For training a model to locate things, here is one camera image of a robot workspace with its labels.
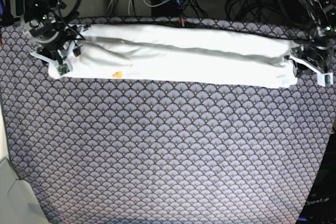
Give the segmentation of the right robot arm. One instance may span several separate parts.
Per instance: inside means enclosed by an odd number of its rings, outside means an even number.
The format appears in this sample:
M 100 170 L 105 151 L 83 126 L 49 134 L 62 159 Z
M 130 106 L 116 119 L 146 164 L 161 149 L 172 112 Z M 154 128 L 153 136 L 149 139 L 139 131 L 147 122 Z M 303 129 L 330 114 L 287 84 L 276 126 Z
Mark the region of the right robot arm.
M 81 1 L 76 0 L 70 13 L 63 16 L 61 10 L 66 8 L 63 0 L 29 0 L 28 7 L 20 17 L 20 25 L 25 35 L 40 44 L 38 53 L 62 63 L 67 56 L 63 53 L 64 45 L 84 39 L 75 26 L 69 25 L 79 16 Z

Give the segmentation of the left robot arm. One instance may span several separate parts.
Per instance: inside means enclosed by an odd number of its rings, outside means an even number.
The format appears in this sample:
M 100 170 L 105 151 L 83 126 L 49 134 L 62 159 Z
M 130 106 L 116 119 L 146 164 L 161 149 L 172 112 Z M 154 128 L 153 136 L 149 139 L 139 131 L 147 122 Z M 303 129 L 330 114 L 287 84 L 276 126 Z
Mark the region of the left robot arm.
M 335 0 L 277 0 L 286 19 L 308 33 L 308 41 L 301 42 L 294 56 L 303 63 L 299 67 L 331 71 L 331 42 L 335 40 Z

